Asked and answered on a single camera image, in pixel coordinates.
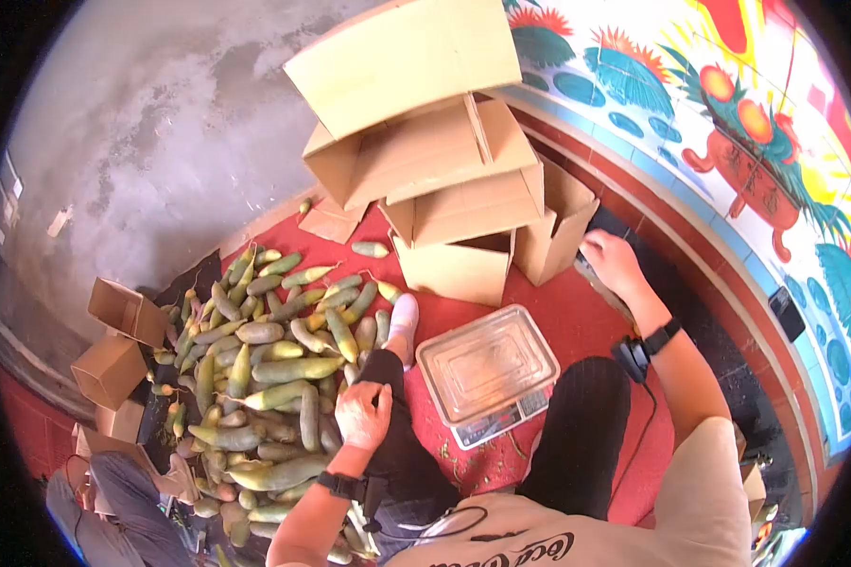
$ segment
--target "colorful mural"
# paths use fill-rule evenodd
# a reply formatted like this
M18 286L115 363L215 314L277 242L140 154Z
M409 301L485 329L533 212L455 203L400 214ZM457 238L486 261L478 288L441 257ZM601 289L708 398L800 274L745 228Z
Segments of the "colorful mural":
M647 169L788 287L828 453L851 443L851 118L780 0L503 0L511 96Z

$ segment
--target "beige t-shirt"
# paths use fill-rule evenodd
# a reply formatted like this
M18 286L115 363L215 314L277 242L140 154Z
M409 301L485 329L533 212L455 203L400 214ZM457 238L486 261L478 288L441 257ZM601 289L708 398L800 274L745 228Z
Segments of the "beige t-shirt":
M388 567L530 567L564 565L749 565L750 518L738 469L734 428L722 417L699 425L678 447L656 498L656 528L567 516L522 496L482 494L488 517L465 533L425 540ZM466 527L476 512L446 518L424 535ZM518 533L494 541L475 535Z

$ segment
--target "clear plastic lid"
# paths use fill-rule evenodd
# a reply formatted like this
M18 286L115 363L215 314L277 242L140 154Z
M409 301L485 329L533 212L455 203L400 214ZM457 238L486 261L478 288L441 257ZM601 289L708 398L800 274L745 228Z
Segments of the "clear plastic lid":
M509 305L417 348L417 362L445 425L507 407L561 374L529 311Z

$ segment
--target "gray pants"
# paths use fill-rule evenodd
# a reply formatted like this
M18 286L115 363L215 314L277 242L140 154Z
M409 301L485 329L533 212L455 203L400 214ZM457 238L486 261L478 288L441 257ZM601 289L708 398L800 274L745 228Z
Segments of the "gray pants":
M51 479L47 497L52 516L67 539L79 546L85 561L92 567L138 565L131 557L135 551L149 567L191 565L180 535L158 508L158 489L132 457L117 452L92 455L91 478L111 505L119 526L81 510L60 474Z

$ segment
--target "black watch strap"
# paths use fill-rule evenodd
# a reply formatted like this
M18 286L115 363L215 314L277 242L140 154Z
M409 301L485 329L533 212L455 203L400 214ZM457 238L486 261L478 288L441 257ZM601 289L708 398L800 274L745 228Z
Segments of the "black watch strap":
M646 356L652 358L659 354L668 341L681 331L681 321L677 317L672 317L671 321L660 326L654 333L647 336L643 341L643 350L646 351Z
M329 489L331 494L338 498L356 500L357 502L365 500L365 481L358 478L322 471L318 474L316 482Z

